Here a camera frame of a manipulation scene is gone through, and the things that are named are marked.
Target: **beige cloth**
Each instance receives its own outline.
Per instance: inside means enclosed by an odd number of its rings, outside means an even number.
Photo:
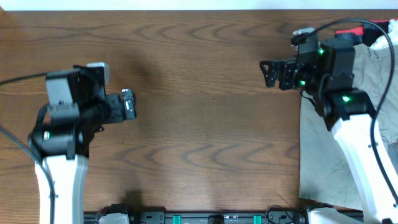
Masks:
[[[368,93],[376,107],[390,71],[389,49],[355,47],[353,86]],[[378,116],[381,137],[391,161],[398,170],[398,46],[394,47],[396,69],[392,86]],[[343,151],[328,132],[325,123],[302,98],[300,114],[300,192],[299,197],[361,210],[361,201]]]

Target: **wire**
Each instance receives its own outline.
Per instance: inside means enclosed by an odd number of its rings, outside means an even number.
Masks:
[[[284,207],[282,207],[282,206],[280,206],[280,205],[271,205],[271,206],[267,209],[267,211],[266,211],[266,218],[267,218],[267,220],[268,220],[269,223],[275,224],[275,222],[269,220],[269,217],[268,217],[268,212],[269,212],[269,210],[272,209],[272,208],[275,208],[275,207],[281,208],[281,209],[285,212],[287,218],[289,218],[292,222],[294,222],[294,221],[293,221],[293,218],[287,213],[287,211],[285,210]]]
[[[304,96],[304,95],[303,95],[303,92],[304,92],[304,90],[300,90],[300,95],[301,95],[301,97],[307,99],[309,102],[311,102],[312,106],[313,106],[314,108],[316,108],[316,107],[317,107],[317,104],[315,103],[315,101],[314,101],[313,99],[309,98],[309,97]]]
[[[374,157],[376,158],[376,161],[377,161],[377,164],[378,164],[378,166],[380,168],[381,174],[383,175],[384,180],[386,181],[386,184],[387,184],[389,190],[391,191],[392,197],[396,201],[396,204],[394,204],[393,206],[397,206],[398,205],[397,192],[394,190],[394,187],[392,186],[391,181],[388,178],[386,170],[384,169],[384,166],[383,166],[383,164],[381,162],[379,153],[377,151],[376,140],[374,139],[374,126],[376,124],[376,118],[379,115],[379,112],[380,112],[381,106],[384,103],[384,100],[386,99],[387,92],[390,89],[390,86],[391,86],[391,83],[392,83],[392,77],[394,76],[395,52],[394,52],[394,46],[392,44],[392,41],[391,41],[390,37],[387,35],[386,31],[384,31],[379,25],[375,24],[374,22],[367,21],[365,19],[342,19],[342,20],[339,20],[339,21],[334,21],[334,22],[331,22],[329,24],[323,25],[323,26],[315,29],[314,31],[312,31],[312,32],[310,32],[308,34],[305,34],[305,35],[303,35],[301,37],[297,37],[295,41],[298,42],[300,40],[306,39],[307,37],[310,37],[311,35],[316,34],[318,31],[323,30],[324,28],[327,28],[327,27],[330,27],[330,26],[333,26],[333,25],[336,25],[336,24],[347,23],[347,22],[362,22],[362,23],[371,24],[374,27],[378,28],[382,32],[383,36],[387,39],[388,46],[389,46],[389,49],[390,49],[390,54],[391,54],[390,74],[389,74],[389,78],[388,78],[388,81],[387,81],[386,88],[384,89],[384,92],[383,92],[383,94],[381,96],[380,102],[379,102],[378,106],[376,107],[376,112],[375,112],[374,116],[372,117],[370,136],[371,136],[371,145],[372,145]]]
[[[23,77],[17,77],[17,78],[10,78],[8,80],[4,80],[0,82],[0,86],[7,84],[7,83],[12,83],[12,82],[17,82],[17,81],[21,81],[21,80],[26,80],[26,79],[30,79],[30,78],[38,78],[38,77],[43,77],[46,76],[47,73],[38,73],[38,74],[33,74],[33,75],[26,75]]]
[[[37,113],[37,118],[36,118],[36,125],[38,124],[43,124],[45,114],[47,113],[47,107],[49,106],[48,103],[43,105],[40,109],[39,112]]]
[[[23,144],[18,138],[15,137],[11,132],[9,132],[5,127],[0,124],[0,131],[7,136],[11,141],[13,141],[24,153],[26,153],[39,167],[42,169],[47,182],[50,187],[50,223],[54,224],[54,205],[55,205],[55,191],[54,185],[52,184],[52,179],[49,173],[44,169],[40,159],[31,151],[25,144]]]
[[[46,74],[47,73],[39,73],[39,74],[26,75],[23,77],[17,77],[17,78],[4,80],[4,81],[0,82],[0,86],[4,85],[4,84],[12,83],[12,82],[18,82],[20,80],[42,77],[42,76],[45,76]],[[19,147],[19,149],[21,149],[24,153],[26,153],[30,157],[30,159],[32,159],[37,165],[39,165],[40,169],[43,171],[44,176],[47,179],[47,182],[49,183],[49,188],[50,188],[50,224],[54,224],[55,189],[54,189],[54,185],[52,183],[52,178],[51,178],[50,174],[45,170],[42,160],[37,157],[37,153],[35,154],[33,151],[31,151],[25,144],[23,144],[20,140],[18,140],[18,138],[16,138],[15,135],[13,135],[10,131],[8,131],[1,124],[0,124],[0,131],[5,136],[7,136],[12,142],[14,142]],[[38,151],[38,149],[36,148],[36,146],[34,144],[32,144],[32,147],[35,152]]]

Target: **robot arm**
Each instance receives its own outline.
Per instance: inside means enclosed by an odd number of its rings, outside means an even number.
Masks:
[[[398,206],[377,164],[369,130],[375,116],[368,94],[352,87],[354,47],[348,40],[329,39],[318,43],[313,31],[298,30],[292,38],[297,56],[287,60],[260,62],[267,87],[279,81],[281,90],[297,89],[313,96],[315,111],[342,148],[361,198],[365,223],[398,223]],[[398,176],[381,141],[376,123],[377,151],[395,191]],[[313,223],[351,223],[341,214],[314,210],[308,214]]]
[[[36,163],[40,190],[40,223],[83,223],[83,191],[88,167],[89,144],[102,125],[135,119],[135,98],[131,90],[107,95],[109,80],[105,63],[92,63],[72,70],[50,72],[46,76],[50,122],[44,123],[46,107],[39,111],[29,135],[29,145],[41,158],[55,191],[51,206],[50,186]]]

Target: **wooden table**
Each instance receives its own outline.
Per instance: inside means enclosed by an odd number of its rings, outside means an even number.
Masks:
[[[11,12],[0,21],[0,79],[106,62],[108,93],[136,92],[138,118],[106,125],[91,143],[85,210],[119,202],[138,210],[296,208],[300,95],[265,88],[259,61],[293,55],[294,30],[396,14]],[[26,142],[47,102],[44,79],[0,91],[1,124]],[[3,135],[0,149],[0,222],[37,223],[33,163]]]

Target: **green connector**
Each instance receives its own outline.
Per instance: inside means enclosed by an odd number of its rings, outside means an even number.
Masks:
[[[173,216],[173,224],[181,224],[181,215]]]
[[[261,224],[261,216],[260,215],[253,216],[253,224]]]

